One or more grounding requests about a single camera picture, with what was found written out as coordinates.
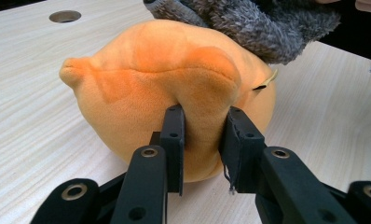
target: fluffy gray fabric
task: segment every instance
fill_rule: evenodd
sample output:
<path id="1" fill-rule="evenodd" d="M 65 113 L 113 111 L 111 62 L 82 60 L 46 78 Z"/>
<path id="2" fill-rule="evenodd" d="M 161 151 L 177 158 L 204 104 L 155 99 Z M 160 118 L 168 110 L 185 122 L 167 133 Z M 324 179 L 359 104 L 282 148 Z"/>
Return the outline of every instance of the fluffy gray fabric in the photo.
<path id="1" fill-rule="evenodd" d="M 313 0 L 144 0 L 156 19 L 209 27 L 266 63 L 287 64 L 333 31 L 339 15 Z"/>

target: plush toy's eye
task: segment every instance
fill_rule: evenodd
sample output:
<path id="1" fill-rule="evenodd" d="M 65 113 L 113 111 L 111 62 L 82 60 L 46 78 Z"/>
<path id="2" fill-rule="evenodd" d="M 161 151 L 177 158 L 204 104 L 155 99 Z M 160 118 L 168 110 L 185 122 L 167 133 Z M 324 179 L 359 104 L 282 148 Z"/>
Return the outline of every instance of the plush toy's eye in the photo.
<path id="1" fill-rule="evenodd" d="M 271 81 L 275 80 L 277 75 L 278 75 L 278 69 L 273 71 L 272 76 L 269 77 L 267 80 L 265 80 L 261 85 L 254 88 L 253 91 L 258 91 L 258 90 L 262 90 L 262 89 L 266 88 Z"/>

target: wood grain surface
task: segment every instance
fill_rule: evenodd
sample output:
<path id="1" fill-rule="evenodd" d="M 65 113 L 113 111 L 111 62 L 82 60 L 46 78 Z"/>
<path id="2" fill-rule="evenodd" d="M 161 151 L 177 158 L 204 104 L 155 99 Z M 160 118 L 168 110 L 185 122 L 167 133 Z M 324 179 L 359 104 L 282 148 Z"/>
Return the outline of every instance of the wood grain surface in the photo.
<path id="1" fill-rule="evenodd" d="M 49 15 L 76 10 L 78 21 Z M 135 23 L 153 20 L 142 1 L 56 0 L 0 12 L 0 223 L 28 223 L 62 182 L 99 185 L 127 170 L 82 118 L 58 71 Z M 312 43 L 279 68 L 269 146 L 292 149 L 324 183 L 346 191 L 371 180 L 371 62 Z M 222 175 L 170 194 L 169 223 L 260 223 L 253 195 L 228 194 Z"/>

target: dark background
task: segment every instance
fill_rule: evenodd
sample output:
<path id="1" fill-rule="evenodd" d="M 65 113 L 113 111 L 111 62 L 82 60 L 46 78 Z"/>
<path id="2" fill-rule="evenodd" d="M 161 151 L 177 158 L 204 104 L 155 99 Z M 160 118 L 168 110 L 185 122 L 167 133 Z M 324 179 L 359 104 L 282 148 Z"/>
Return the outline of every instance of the dark background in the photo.
<path id="1" fill-rule="evenodd" d="M 45 0 L 0 0 L 0 10 L 41 1 Z M 357 10 L 354 7 L 354 1 L 342 0 L 328 4 L 329 7 L 334 8 L 341 14 L 341 24 L 333 33 L 325 36 L 320 41 L 371 59 L 371 13 Z"/>

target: human hand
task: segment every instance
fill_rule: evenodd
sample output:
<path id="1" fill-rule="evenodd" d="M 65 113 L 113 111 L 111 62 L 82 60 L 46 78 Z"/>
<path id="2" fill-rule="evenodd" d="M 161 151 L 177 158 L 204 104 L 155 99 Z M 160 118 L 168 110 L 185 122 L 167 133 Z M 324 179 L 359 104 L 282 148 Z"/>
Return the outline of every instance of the human hand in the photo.
<path id="1" fill-rule="evenodd" d="M 333 3 L 339 0 L 316 0 L 318 3 Z M 356 0 L 355 6 L 360 11 L 371 12 L 371 0 Z"/>

